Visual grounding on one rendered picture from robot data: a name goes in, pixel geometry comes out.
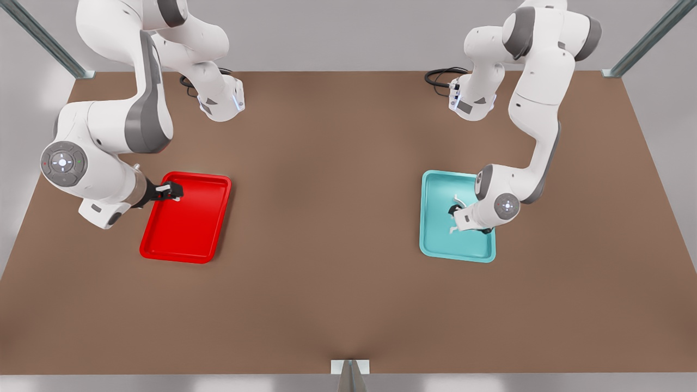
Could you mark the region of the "teal rectangular tray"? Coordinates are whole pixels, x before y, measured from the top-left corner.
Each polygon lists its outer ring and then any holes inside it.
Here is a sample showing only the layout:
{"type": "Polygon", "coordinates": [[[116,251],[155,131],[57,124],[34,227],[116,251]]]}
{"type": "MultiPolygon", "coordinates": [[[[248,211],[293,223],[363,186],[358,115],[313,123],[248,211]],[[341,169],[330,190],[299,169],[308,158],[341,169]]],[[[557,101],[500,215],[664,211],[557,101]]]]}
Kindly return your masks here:
{"type": "Polygon", "coordinates": [[[490,263],[496,256],[496,233],[459,231],[450,214],[462,201],[477,201],[475,174],[428,170],[421,177],[420,249],[427,256],[490,263]]]}

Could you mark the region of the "red rectangular tray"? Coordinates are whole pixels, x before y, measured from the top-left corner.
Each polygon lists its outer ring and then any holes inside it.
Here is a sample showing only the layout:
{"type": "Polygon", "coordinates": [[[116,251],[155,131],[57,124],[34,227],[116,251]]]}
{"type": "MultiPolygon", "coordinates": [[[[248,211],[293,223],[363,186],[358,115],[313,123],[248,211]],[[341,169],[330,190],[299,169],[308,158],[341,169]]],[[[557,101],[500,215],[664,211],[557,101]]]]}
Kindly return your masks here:
{"type": "Polygon", "coordinates": [[[157,201],[139,248],[152,260],[204,264],[212,260],[233,183],[228,176],[171,171],[163,181],[182,186],[179,201],[157,201]]]}

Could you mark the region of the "silver frame post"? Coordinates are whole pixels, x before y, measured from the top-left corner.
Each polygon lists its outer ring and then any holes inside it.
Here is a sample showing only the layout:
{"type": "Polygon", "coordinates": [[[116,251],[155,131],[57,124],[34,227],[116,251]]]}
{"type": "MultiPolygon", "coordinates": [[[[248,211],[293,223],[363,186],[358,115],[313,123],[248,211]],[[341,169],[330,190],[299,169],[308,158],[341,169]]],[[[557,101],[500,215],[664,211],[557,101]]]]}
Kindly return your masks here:
{"type": "Polygon", "coordinates": [[[93,79],[95,77],[96,72],[94,70],[86,70],[80,65],[17,0],[0,0],[0,8],[5,10],[30,37],[57,60],[75,79],[93,79]]]}
{"type": "Polygon", "coordinates": [[[367,359],[331,360],[331,374],[339,375],[338,392],[369,392],[363,377],[369,373],[367,359]]]}
{"type": "Polygon", "coordinates": [[[674,26],[697,7],[697,0],[678,0],[611,69],[602,69],[604,78],[623,77],[674,26]]]}

